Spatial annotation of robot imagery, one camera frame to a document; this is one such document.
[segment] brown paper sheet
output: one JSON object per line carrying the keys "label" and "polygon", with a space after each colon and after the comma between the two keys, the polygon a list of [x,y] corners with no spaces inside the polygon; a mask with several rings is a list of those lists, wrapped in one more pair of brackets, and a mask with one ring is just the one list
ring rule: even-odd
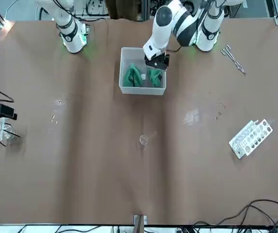
{"label": "brown paper sheet", "polygon": [[[213,51],[172,54],[164,96],[123,95],[118,86],[121,48],[142,47],[152,21],[101,21],[91,30],[78,54],[67,52],[53,22],[17,22],[0,37],[0,90],[15,99],[13,125],[24,137],[0,146],[0,223],[132,224],[144,214],[149,224],[213,224],[253,199],[278,200],[272,19],[224,20]],[[226,44],[246,77],[221,54]],[[168,48],[178,48],[174,37]],[[263,118],[273,133],[238,160],[228,142]],[[278,206],[258,206],[278,218]],[[268,222],[250,210],[245,224]]]}

